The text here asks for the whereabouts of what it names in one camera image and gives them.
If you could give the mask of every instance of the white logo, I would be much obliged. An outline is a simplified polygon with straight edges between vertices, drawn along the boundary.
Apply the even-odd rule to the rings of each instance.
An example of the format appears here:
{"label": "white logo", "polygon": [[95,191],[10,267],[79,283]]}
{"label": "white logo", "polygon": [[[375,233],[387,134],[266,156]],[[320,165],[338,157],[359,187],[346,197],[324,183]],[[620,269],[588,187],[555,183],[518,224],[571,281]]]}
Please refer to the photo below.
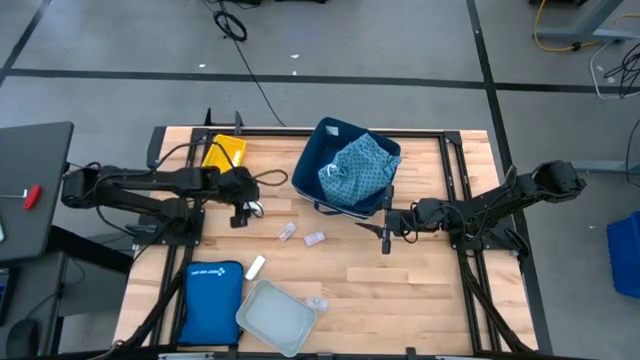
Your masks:
{"label": "white logo", "polygon": [[219,268],[218,270],[197,270],[197,271],[192,271],[191,275],[207,275],[207,274],[216,274],[218,276],[222,276],[222,274],[224,274],[225,271],[223,268]]}

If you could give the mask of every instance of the blue pouch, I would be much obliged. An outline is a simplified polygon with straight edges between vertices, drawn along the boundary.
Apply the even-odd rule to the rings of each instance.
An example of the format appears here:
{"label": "blue pouch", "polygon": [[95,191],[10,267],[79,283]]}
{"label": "blue pouch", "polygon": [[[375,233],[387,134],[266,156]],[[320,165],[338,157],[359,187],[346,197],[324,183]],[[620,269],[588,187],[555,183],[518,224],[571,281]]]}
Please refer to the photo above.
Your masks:
{"label": "blue pouch", "polygon": [[192,263],[185,275],[186,321],[178,345],[235,345],[244,269],[237,261]]}

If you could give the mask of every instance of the yellow cable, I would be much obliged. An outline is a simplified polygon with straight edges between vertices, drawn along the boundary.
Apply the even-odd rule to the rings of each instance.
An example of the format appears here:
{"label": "yellow cable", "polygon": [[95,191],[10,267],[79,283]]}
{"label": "yellow cable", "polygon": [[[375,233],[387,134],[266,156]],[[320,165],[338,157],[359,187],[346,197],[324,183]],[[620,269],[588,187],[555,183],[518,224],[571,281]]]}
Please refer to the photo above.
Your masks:
{"label": "yellow cable", "polygon": [[[548,48],[544,45],[542,45],[540,43],[540,40],[538,40],[538,23],[540,22],[540,15],[542,15],[542,8],[544,7],[544,4],[547,2],[547,0],[542,0],[542,2],[540,3],[540,8],[538,8],[538,15],[536,15],[536,22],[533,25],[533,38],[536,39],[536,44],[538,44],[538,47],[544,51],[550,51],[550,52],[568,52],[568,51],[574,51],[573,50],[573,46],[570,47],[566,47],[566,48]],[[592,41],[592,42],[588,42],[588,43],[582,43],[581,47],[585,47],[585,46],[592,46],[592,45],[596,45],[598,44],[598,41]]]}
{"label": "yellow cable", "polygon": [[629,18],[629,17],[637,17],[640,18],[640,14],[624,14],[622,16],[620,16],[619,18],[616,19],[616,21],[613,23],[613,25],[611,25],[611,28],[615,28],[618,25],[618,22],[620,22],[620,20],[625,19],[625,18]]}

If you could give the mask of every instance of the white tube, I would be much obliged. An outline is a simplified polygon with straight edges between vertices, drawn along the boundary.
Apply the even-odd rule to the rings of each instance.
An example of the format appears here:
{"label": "white tube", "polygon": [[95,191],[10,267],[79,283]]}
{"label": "white tube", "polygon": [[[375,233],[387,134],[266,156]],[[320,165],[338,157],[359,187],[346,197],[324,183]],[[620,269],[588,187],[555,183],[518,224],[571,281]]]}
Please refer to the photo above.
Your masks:
{"label": "white tube", "polygon": [[262,265],[264,265],[265,261],[267,261],[267,259],[262,255],[258,255],[258,257],[253,261],[253,264],[251,264],[249,271],[244,275],[244,278],[249,281],[255,279],[258,272],[260,272],[260,269],[262,269]]}

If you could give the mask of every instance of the black floor line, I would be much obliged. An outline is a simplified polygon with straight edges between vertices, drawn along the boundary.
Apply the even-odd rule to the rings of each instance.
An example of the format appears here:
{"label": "black floor line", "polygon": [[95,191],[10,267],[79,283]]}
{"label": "black floor line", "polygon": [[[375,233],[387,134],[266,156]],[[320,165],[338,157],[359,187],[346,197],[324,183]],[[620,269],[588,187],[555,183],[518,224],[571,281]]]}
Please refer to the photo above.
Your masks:
{"label": "black floor line", "polygon": [[[596,93],[593,85],[554,85],[554,84],[518,84],[518,83],[496,83],[496,90],[501,91],[534,91],[534,92],[552,92],[552,93],[577,93],[577,94],[594,94]],[[618,86],[600,86],[602,94],[618,94],[620,90]],[[631,88],[630,92],[640,91],[640,88]]]}
{"label": "black floor line", "polygon": [[13,64],[15,64],[16,60],[18,60],[18,56],[20,56],[22,49],[24,49],[25,45],[27,44],[27,41],[29,41],[31,34],[33,34],[33,31],[36,29],[36,26],[38,26],[38,23],[40,22],[40,20],[42,20],[42,16],[44,15],[44,12],[47,10],[49,5],[51,4],[51,1],[52,0],[42,0],[42,3],[38,7],[38,10],[31,18],[29,25],[27,25],[27,28],[22,33],[22,36],[20,36],[20,39],[13,46],[13,50],[11,50],[11,54],[9,54],[7,61],[4,62],[2,69],[0,69],[0,86],[2,86],[4,79],[6,79],[9,72],[11,71]]}
{"label": "black floor line", "polygon": [[[48,69],[8,69],[6,76],[61,78],[61,79],[116,79],[116,80],[166,80],[166,81],[204,81],[204,82],[253,82],[248,74],[202,74],[172,73],[145,71],[94,71],[94,70],[48,70]],[[448,89],[483,90],[483,81],[461,81],[441,79],[417,79],[396,77],[363,77],[363,76],[316,76],[316,75],[256,75],[260,83],[281,84],[335,84],[335,85],[391,85],[415,86]],[[519,84],[495,83],[498,91],[533,91],[553,93],[595,94],[590,85],[561,84]],[[617,86],[601,86],[603,94],[617,94]]]}
{"label": "black floor line", "polygon": [[[121,79],[121,80],[173,80],[173,81],[210,81],[210,82],[253,82],[249,74],[202,74],[168,73],[139,71],[78,71],[78,70],[40,70],[11,69],[8,76],[70,78],[70,79]],[[437,79],[415,79],[394,77],[357,77],[357,76],[293,76],[293,75],[256,75],[260,83],[283,84],[343,84],[343,85],[395,85],[451,89],[484,89],[480,81],[458,81]]]}
{"label": "black floor line", "polygon": [[493,82],[493,75],[491,74],[489,56],[487,55],[487,48],[484,44],[484,37],[482,36],[480,17],[478,16],[478,9],[476,8],[474,0],[467,0],[467,9],[469,10],[469,19],[471,20],[473,37],[476,43],[478,59],[480,60],[480,69],[482,70],[482,76],[484,78],[484,86],[487,91],[493,129],[498,140],[497,145],[500,153],[500,160],[502,161],[503,169],[506,171],[506,169],[513,164],[513,161],[511,159],[511,151],[509,150],[509,142],[507,141],[507,132],[504,128],[504,122],[502,121],[502,113],[500,112],[500,103],[498,102],[496,85]]}
{"label": "black floor line", "polygon": [[[482,27],[480,25],[480,16],[478,15],[478,9],[476,7],[475,0],[466,1],[467,9],[469,11],[469,19],[471,21],[471,28],[476,43],[476,50],[478,52],[478,59],[480,61],[480,68],[482,69],[482,75],[484,78],[485,90],[487,92],[487,100],[489,101],[489,111],[491,112],[491,119],[493,121],[493,127],[498,142],[498,152],[500,155],[500,160],[502,161],[502,169],[506,173],[509,167],[513,164],[513,160],[511,158],[511,151],[509,150],[509,142],[507,141],[507,132],[504,128],[502,113],[500,111],[497,87],[493,81],[491,66],[489,64],[489,56],[487,55],[487,48],[484,43]],[[522,211],[517,212],[513,216],[513,220],[515,230],[528,238],[524,213]],[[526,288],[527,297],[530,302],[533,302],[535,304],[542,304],[540,285],[538,283],[537,274],[535,273],[533,257],[530,256],[526,260],[527,261],[524,264],[521,262],[521,270],[524,271],[525,275],[523,276],[526,276],[524,285]],[[539,351],[543,354],[553,354],[551,338],[549,335],[549,327],[547,325],[544,308],[542,308],[541,306],[533,306],[530,308],[530,312]]]}

